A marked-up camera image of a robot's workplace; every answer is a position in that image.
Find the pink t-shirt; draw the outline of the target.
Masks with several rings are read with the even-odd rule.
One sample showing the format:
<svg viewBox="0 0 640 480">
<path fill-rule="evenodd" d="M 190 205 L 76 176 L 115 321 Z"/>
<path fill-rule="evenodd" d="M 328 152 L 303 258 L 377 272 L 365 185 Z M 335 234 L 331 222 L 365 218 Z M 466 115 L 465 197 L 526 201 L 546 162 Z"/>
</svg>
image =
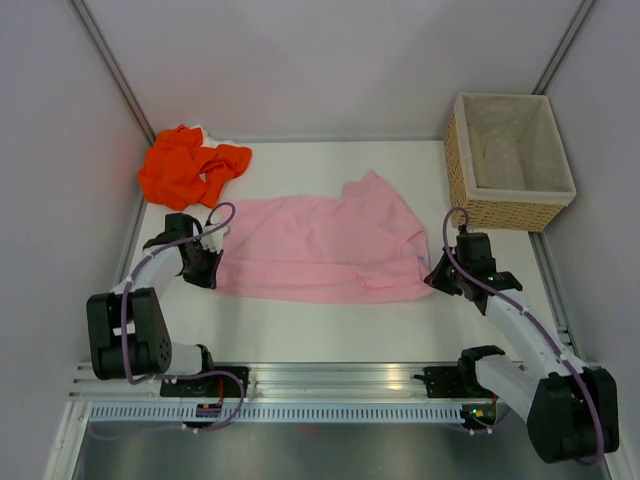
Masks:
<svg viewBox="0 0 640 480">
<path fill-rule="evenodd" d="M 425 229 L 386 180 L 368 172 L 336 198 L 242 200 L 224 239 L 220 294 L 326 305 L 431 294 Z"/>
</svg>

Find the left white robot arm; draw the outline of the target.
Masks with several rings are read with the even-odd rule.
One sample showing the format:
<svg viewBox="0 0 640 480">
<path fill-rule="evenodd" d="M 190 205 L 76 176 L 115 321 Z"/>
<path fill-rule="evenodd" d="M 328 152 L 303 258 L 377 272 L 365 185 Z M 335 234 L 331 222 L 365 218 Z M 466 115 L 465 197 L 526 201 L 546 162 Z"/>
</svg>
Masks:
<svg viewBox="0 0 640 480">
<path fill-rule="evenodd" d="M 153 376 L 183 375 L 184 385 L 206 396 L 218 384 L 202 345 L 171 341 L 160 298 L 175 278 L 213 290 L 228 223 L 202 223 L 187 214 L 165 216 L 164 231 L 148 240 L 128 277 L 86 303 L 92 369 L 100 380 L 132 384 Z"/>
</svg>

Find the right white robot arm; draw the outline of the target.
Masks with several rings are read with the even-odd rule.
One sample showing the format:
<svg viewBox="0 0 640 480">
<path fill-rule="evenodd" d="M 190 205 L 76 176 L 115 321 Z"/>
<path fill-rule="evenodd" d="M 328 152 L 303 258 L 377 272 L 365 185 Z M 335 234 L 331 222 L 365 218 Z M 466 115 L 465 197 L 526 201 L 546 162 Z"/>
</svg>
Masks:
<svg viewBox="0 0 640 480">
<path fill-rule="evenodd" d="M 454 384 L 470 397 L 494 394 L 526 424 L 546 463 L 598 461 L 620 445 L 617 385 L 604 368 L 590 367 L 556 340 L 528 307 L 523 287 L 500 272 L 487 234 L 461 228 L 454 248 L 425 282 L 460 295 L 498 328 L 520 357 L 495 345 L 461 352 Z"/>
</svg>

